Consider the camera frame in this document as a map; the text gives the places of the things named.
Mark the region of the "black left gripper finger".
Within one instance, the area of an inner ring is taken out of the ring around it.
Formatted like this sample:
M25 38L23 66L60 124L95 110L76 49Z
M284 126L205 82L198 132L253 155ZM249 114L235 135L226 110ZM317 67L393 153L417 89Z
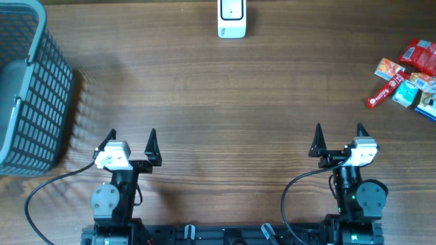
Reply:
M105 137L105 139L100 143L100 145L94 150L93 153L93 158L96 159L98 154L102 151L104 151L104 148L106 146L106 144L110 141L110 140L115 140L116 139L116 130L115 129L111 129L108 133L108 135Z
M157 132L154 128L151 129L144 154L153 166L161 166L162 157L157 143Z

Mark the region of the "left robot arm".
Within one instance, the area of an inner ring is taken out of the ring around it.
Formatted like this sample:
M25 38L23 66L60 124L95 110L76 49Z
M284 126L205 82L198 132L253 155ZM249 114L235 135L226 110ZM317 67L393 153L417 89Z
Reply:
M150 232L140 218L133 217L136 195L140 195L138 177L150 174L153 167L162 164L156 130L152 129L146 144L145 160L131 160L126 141L116 140L111 129L93 153L94 164L112 174L108 184L97 187L91 195L95 224L82 230L81 243L98 244L153 244Z

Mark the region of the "orange small box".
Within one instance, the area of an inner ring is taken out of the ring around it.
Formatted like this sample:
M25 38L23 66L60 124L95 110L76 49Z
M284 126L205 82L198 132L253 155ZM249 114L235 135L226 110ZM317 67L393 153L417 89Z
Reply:
M409 80L424 93L435 93L435 77L425 73L412 73Z
M405 68L393 61L383 58L375 70L375 75L385 80L390 80L399 71L405 71Z

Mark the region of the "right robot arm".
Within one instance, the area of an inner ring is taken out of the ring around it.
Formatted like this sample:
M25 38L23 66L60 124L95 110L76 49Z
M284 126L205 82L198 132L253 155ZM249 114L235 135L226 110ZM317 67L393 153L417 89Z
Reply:
M361 123L357 136L342 150L327 149L321 125L316 125L310 157L320 159L318 167L332 171L338 214L326 215L322 222L322 244L383 245L382 210L387 186L379 180L363 180L360 169L371 164L379 145Z

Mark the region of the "teal small box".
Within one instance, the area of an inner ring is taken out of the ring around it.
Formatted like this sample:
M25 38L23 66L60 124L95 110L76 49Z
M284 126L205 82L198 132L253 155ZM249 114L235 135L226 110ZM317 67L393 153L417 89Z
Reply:
M404 81L394 92L392 100L403 107L409 107L417 95L419 88L409 80Z

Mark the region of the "red stick sachet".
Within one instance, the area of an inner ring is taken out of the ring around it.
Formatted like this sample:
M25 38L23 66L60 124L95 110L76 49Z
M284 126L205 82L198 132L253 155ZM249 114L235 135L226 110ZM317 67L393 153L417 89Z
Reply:
M409 75L406 74L404 71L398 71L386 84L384 84L384 86L376 95L367 99L367 107L369 109L373 109L385 98L387 98L391 93L393 93L408 78Z

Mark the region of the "white cream snack bag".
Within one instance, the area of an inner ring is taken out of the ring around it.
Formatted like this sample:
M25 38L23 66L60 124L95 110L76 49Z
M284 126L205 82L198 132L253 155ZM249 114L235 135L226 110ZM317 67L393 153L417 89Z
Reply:
M436 101L435 93L424 93L420 96L420 101L414 109L415 112L436 121Z

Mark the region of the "red candy bag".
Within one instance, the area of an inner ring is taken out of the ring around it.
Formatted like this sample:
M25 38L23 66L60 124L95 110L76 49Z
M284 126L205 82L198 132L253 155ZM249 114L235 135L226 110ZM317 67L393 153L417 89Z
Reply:
M412 65L422 73L435 76L435 42L413 38L398 61Z

